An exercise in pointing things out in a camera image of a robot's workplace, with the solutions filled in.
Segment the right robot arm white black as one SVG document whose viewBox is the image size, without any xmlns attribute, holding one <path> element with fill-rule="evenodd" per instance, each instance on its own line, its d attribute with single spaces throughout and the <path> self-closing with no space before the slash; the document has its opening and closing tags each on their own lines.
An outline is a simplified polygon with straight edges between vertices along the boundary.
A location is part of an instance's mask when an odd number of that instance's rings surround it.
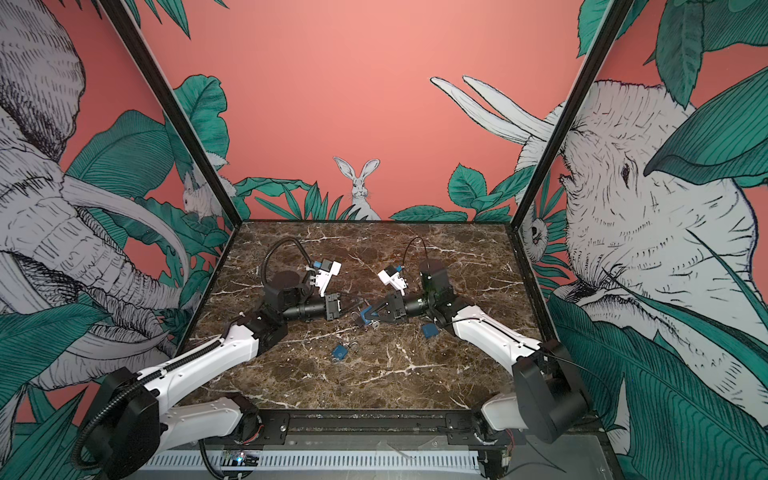
<svg viewBox="0 0 768 480">
<path fill-rule="evenodd" d="M 493 319 L 460 296 L 438 260 L 420 264 L 421 290 L 407 291 L 401 266 L 387 266 L 379 280 L 393 291 L 361 312 L 364 322 L 404 323 L 424 316 L 438 329 L 480 349 L 513 377 L 514 391 L 498 394 L 473 410 L 476 438 L 491 444 L 507 430 L 523 430 L 552 444 L 591 409 L 578 367 L 557 340 L 542 342 Z"/>
</svg>

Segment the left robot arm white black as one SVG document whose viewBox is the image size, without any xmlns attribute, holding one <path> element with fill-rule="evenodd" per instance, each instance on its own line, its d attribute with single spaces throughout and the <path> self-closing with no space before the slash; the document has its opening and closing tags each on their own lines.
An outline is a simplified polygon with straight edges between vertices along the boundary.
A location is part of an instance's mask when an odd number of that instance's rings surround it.
<svg viewBox="0 0 768 480">
<path fill-rule="evenodd" d="M 335 320 L 344 314 L 339 295 L 327 291 L 338 262 L 316 262 L 305 275 L 283 271 L 263 282 L 257 306 L 226 331 L 172 360 L 132 373 L 107 376 L 89 408 L 70 454 L 80 471 L 97 469 L 122 479 L 155 454 L 192 441 L 230 437 L 240 444 L 262 438 L 259 409 L 239 392 L 214 401 L 181 405 L 188 394 L 220 374 L 277 345 L 291 321 Z"/>
</svg>

